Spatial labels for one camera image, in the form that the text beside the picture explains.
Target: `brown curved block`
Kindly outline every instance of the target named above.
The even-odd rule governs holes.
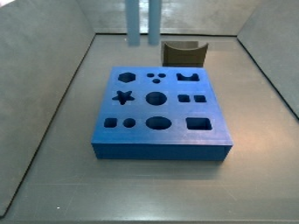
[[[202,67],[208,45],[198,47],[197,41],[162,41],[162,66]]]

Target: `shape sorter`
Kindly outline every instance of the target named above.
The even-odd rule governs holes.
[[[222,160],[232,140],[204,68],[113,67],[90,144],[97,158]]]

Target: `gray floor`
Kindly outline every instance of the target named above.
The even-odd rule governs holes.
[[[95,160],[89,145],[111,66],[158,66],[160,46],[97,36],[3,221],[299,221],[299,125],[234,38],[205,68],[234,146],[222,163]]]

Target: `white wall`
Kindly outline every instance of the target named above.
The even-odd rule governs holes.
[[[93,36],[74,0],[0,8],[0,216]]]
[[[161,33],[234,35],[265,0],[162,0]],[[78,0],[94,32],[125,33],[123,0]],[[140,0],[140,31],[146,33],[148,0]]]

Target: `shaped hole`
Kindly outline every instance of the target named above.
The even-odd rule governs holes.
[[[178,102],[189,102],[190,101],[190,97],[186,94],[178,94],[177,98],[178,98]]]
[[[145,126],[152,130],[166,130],[172,126],[172,122],[165,117],[153,116],[145,120]]]
[[[113,101],[118,101],[119,105],[125,105],[126,101],[131,101],[134,97],[130,96],[131,91],[115,91],[115,96],[111,98]]]
[[[145,96],[145,101],[154,106],[160,106],[165,103],[166,97],[160,92],[152,92]]]
[[[206,102],[205,96],[204,95],[198,95],[198,94],[193,96],[193,100],[196,102]]]
[[[198,81],[200,80],[200,77],[196,73],[193,73],[192,76],[189,77],[185,77],[180,73],[177,73],[176,78],[177,78],[177,81]]]
[[[153,79],[153,83],[154,84],[160,83],[160,80],[158,79]]]
[[[117,126],[117,119],[115,118],[106,118],[103,122],[105,128],[114,128]]]
[[[208,118],[185,118],[188,130],[210,130],[210,120]]]
[[[127,83],[129,81],[134,81],[135,80],[135,75],[133,73],[121,73],[117,76],[117,79],[119,81],[122,81],[123,83]]]
[[[123,120],[123,126],[126,128],[133,128],[135,126],[135,120],[133,118],[126,118]]]
[[[165,77],[165,74],[164,74],[164,73],[158,73],[157,76],[158,76],[160,78],[164,78],[164,77]]]

